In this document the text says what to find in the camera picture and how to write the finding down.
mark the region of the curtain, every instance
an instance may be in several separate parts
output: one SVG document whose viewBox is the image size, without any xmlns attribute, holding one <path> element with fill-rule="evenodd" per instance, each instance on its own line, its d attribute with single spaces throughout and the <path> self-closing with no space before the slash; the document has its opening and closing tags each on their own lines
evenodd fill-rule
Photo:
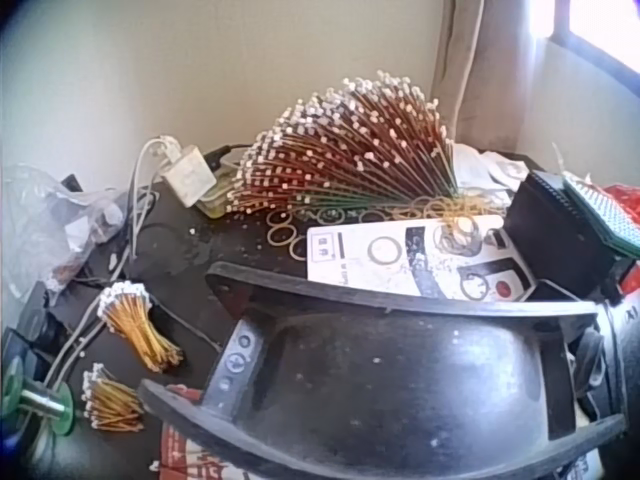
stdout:
<svg viewBox="0 0 640 480">
<path fill-rule="evenodd" d="M 456 142 L 515 152 L 534 65 L 529 1 L 444 0 L 431 93 Z"/>
</svg>

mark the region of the white wall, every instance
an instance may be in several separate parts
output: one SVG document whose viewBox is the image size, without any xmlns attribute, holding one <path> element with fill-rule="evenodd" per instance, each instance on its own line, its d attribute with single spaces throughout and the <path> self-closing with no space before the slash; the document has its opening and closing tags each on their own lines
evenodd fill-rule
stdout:
<svg viewBox="0 0 640 480">
<path fill-rule="evenodd" d="M 640 185 L 640 98 L 574 53 L 543 40 L 518 151 L 558 171 L 591 173 L 600 185 Z"/>
<path fill-rule="evenodd" d="M 55 0 L 2 43 L 3 160 L 124 186 L 144 141 L 251 142 L 381 68 L 429 92 L 442 0 Z"/>
</svg>

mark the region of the white power adapter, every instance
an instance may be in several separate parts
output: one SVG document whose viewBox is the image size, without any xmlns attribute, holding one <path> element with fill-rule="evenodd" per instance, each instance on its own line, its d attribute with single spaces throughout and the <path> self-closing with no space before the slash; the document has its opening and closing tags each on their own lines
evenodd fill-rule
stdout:
<svg viewBox="0 0 640 480">
<path fill-rule="evenodd" d="M 161 169 L 160 176 L 182 204 L 191 207 L 216 184 L 216 177 L 198 147 L 189 145 L 180 151 L 177 141 L 168 147 L 165 153 L 169 163 Z"/>
</svg>

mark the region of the bundle of sticks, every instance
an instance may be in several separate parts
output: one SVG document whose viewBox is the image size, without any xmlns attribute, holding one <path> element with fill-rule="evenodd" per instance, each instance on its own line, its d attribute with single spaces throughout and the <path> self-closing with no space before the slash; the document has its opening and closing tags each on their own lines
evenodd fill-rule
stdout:
<svg viewBox="0 0 640 480">
<path fill-rule="evenodd" d="M 98 316 L 111 332 L 129 340 L 149 370 L 162 372 L 182 361 L 182 351 L 156 331 L 150 308 L 144 285 L 117 282 L 100 294 Z"/>
<path fill-rule="evenodd" d="M 261 133 L 241 161 L 228 211 L 408 206 L 458 193 L 453 142 L 408 78 L 344 80 Z"/>
<path fill-rule="evenodd" d="M 96 430 L 137 432 L 144 427 L 142 405 L 131 388 L 115 381 L 101 363 L 94 363 L 91 372 L 84 372 L 82 400 L 86 402 L 84 416 Z"/>
</svg>

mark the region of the red object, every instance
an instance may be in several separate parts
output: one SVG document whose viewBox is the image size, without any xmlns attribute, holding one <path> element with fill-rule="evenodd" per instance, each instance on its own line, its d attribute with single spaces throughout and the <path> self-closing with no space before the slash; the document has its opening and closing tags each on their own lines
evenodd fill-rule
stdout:
<svg viewBox="0 0 640 480">
<path fill-rule="evenodd" d="M 609 195 L 631 215 L 631 218 L 640 225 L 640 188 L 626 185 L 611 185 L 604 189 Z"/>
<path fill-rule="evenodd" d="M 640 187 L 628 187 L 626 185 L 611 185 L 604 189 L 609 195 L 625 209 L 636 225 L 640 226 Z M 640 263 L 629 272 L 620 284 L 622 293 L 629 295 L 640 289 Z"/>
<path fill-rule="evenodd" d="M 629 295 L 640 289 L 640 262 L 629 272 L 627 277 L 620 284 L 622 293 Z"/>
<path fill-rule="evenodd" d="M 511 287 L 504 280 L 500 280 L 496 283 L 496 292 L 498 292 L 498 295 L 502 298 L 509 298 L 511 296 Z"/>
</svg>

